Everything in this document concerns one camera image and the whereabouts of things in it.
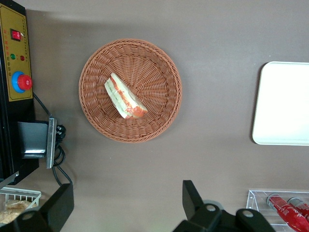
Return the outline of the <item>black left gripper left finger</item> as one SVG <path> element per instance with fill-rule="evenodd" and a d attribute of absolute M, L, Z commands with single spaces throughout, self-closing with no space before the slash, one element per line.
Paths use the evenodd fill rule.
<path fill-rule="evenodd" d="M 73 184 L 63 184 L 37 209 L 21 213 L 0 228 L 2 232 L 59 232 L 74 209 Z"/>

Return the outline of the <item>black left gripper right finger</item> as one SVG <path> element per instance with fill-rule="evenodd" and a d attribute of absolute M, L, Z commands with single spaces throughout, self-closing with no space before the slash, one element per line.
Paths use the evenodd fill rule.
<path fill-rule="evenodd" d="M 273 232 L 273 227 L 256 210 L 239 209 L 232 215 L 214 201 L 204 202 L 191 180 L 184 180 L 182 203 L 187 219 L 175 232 Z"/>

